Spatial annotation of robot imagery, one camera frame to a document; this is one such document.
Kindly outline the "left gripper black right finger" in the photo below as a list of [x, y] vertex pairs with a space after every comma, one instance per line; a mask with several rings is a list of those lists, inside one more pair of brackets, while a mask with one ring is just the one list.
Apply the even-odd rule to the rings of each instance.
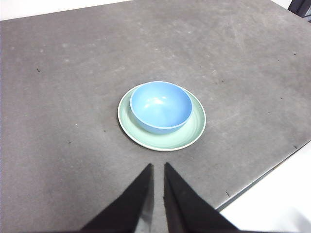
[[164, 165], [164, 205], [169, 231], [239, 230], [204, 201], [169, 163]]

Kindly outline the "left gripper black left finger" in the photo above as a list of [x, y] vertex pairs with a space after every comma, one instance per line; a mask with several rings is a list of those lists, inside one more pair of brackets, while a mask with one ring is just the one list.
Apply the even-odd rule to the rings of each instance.
[[148, 164], [125, 191], [82, 231], [149, 231], [154, 209], [154, 168]]

